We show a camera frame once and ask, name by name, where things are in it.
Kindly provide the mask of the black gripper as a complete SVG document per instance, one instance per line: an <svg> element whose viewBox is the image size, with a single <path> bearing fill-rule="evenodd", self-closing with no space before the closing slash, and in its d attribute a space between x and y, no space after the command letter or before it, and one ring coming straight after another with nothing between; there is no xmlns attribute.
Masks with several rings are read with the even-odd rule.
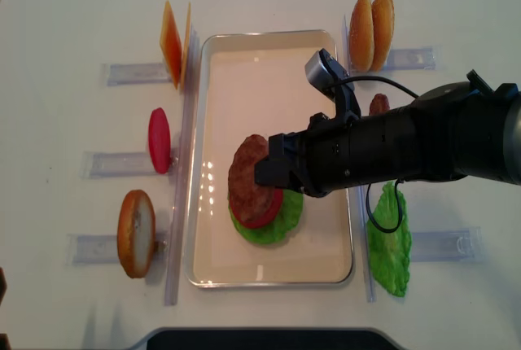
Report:
<svg viewBox="0 0 521 350"><path fill-rule="evenodd" d="M254 166L257 185L321 198L334 190L419 175L419 133L411 107L356 119L310 117L298 133L269 137Z"/></svg>

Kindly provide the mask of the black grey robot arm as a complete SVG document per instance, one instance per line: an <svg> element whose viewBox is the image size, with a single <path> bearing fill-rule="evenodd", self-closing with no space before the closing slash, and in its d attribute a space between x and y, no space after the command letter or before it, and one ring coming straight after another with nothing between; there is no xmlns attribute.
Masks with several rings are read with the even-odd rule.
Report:
<svg viewBox="0 0 521 350"><path fill-rule="evenodd" d="M254 168L257 184L321 198L334 190L386 182L451 182L467 176L520 182L520 92L496 89L476 73L411 104L362 116L352 78L326 85L336 114L312 116L298 133L269 138Z"/></svg>

